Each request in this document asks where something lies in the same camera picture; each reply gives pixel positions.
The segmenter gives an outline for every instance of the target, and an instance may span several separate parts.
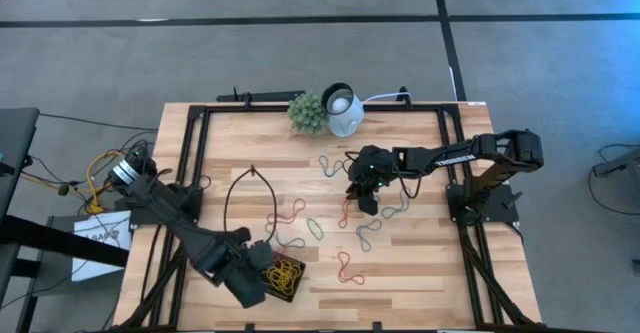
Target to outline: small plant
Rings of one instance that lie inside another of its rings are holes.
[[[304,93],[289,102],[291,128],[307,135],[323,133],[329,124],[329,115],[322,108],[320,98],[312,93]]]

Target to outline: white cable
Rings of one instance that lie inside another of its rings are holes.
[[[409,97],[411,97],[411,93],[409,93],[409,92],[384,93],[384,94],[375,95],[375,96],[373,96],[371,98],[367,98],[362,103],[367,103],[370,100],[374,100],[374,99],[378,99],[378,98],[397,97],[399,95],[408,95]]]

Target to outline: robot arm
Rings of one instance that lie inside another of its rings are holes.
[[[465,184],[465,204],[475,210],[481,208],[493,188],[517,172],[532,172],[544,164],[540,137],[529,130],[481,134],[435,149],[393,148],[390,152],[370,145],[362,148],[349,168],[347,198],[357,199],[361,211],[375,215],[378,207],[373,194],[380,187],[400,179],[404,188],[404,179],[421,179],[437,168],[477,159],[495,164]]]
[[[158,181],[155,163],[138,155],[127,156],[109,177],[125,205],[144,207],[181,241],[191,265],[206,280],[216,287],[224,283],[244,308],[266,299],[261,272],[272,264],[271,246],[260,240],[249,247],[245,227],[216,232],[193,223],[186,212],[200,208],[201,189],[165,185]]]

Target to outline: red rubber band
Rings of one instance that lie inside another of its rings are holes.
[[[349,217],[347,217],[347,211],[349,210],[349,204],[351,204],[351,200],[349,200],[349,199],[345,200],[344,203],[342,203],[342,213],[344,214],[344,216],[338,222],[338,227],[340,227],[341,229],[345,229],[347,227],[347,224],[349,224]]]
[[[346,255],[347,256],[347,261],[344,262],[342,260],[342,258],[340,258],[341,255]],[[357,285],[363,285],[364,284],[364,276],[362,274],[354,274],[351,277],[345,278],[343,273],[344,270],[347,268],[347,265],[349,264],[349,262],[351,261],[351,256],[349,255],[349,253],[347,252],[340,252],[338,253],[338,260],[340,261],[340,264],[342,265],[342,267],[340,267],[340,271],[338,272],[338,280],[340,281],[340,283],[347,283],[348,281],[352,281]]]
[[[296,210],[296,204],[298,204],[298,202],[302,202],[302,207],[300,207],[300,208],[298,208]],[[296,220],[296,217],[298,216],[298,213],[303,211],[306,206],[307,206],[307,202],[305,202],[304,199],[296,198],[296,200],[293,202],[293,209],[292,209],[291,215],[289,217],[278,216],[278,223],[280,223],[280,224],[291,224],[291,223],[293,223],[293,221]],[[273,213],[269,214],[267,216],[267,223],[268,224],[273,224],[274,218],[275,218],[275,215]]]

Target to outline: wooden table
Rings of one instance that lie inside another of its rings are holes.
[[[159,168],[174,168],[175,173],[188,106],[174,103],[165,106],[153,157]],[[465,137],[493,131],[484,104],[459,106]],[[198,131],[196,126],[191,152],[195,152]],[[455,141],[452,125],[449,132]],[[280,225],[278,231],[283,241],[293,237],[306,241],[305,248],[290,248],[287,254],[304,261],[307,268],[293,303],[267,296],[265,303],[251,309],[242,309],[226,288],[214,288],[189,268],[179,329],[243,329],[247,322],[255,323],[257,329],[370,329],[373,321],[381,321],[385,329],[474,327],[458,233],[449,220],[444,194],[448,182],[446,170],[436,170],[423,179],[420,195],[411,201],[407,212],[387,220],[351,209],[348,225],[341,229],[338,222],[349,184],[347,176],[340,172],[327,178],[318,163],[320,155],[333,163],[344,159],[344,151],[358,151],[367,144],[387,149],[438,147],[441,137],[434,113],[367,113],[357,133],[350,138],[295,135],[285,113],[216,113],[211,117],[208,134],[203,172],[213,182],[205,191],[199,225],[222,229],[223,204],[231,182],[250,164],[255,164],[272,184],[280,214],[289,216],[297,198],[306,201],[306,208],[297,220],[291,225]],[[482,173],[490,165],[473,162],[474,174]],[[162,178],[169,183],[175,177]],[[397,181],[381,189],[380,207],[398,206],[399,192]],[[269,213],[272,199],[258,177],[248,176],[240,181],[230,201],[229,226],[246,226],[254,239],[264,239]],[[324,230],[321,241],[307,228],[306,220],[311,217]],[[382,220],[382,228],[365,233],[372,250],[363,252],[354,231],[374,218]],[[485,226],[497,279],[522,311],[539,321],[520,238],[502,223]],[[140,301],[154,230],[144,227],[135,233],[115,313],[116,324],[129,317]],[[157,273],[161,243],[159,239],[149,286]],[[364,285],[340,283],[337,278],[340,251],[351,255],[345,275],[362,274],[366,278]],[[491,321],[481,279],[479,286],[485,320]],[[170,283],[161,323],[168,321],[172,291]]]

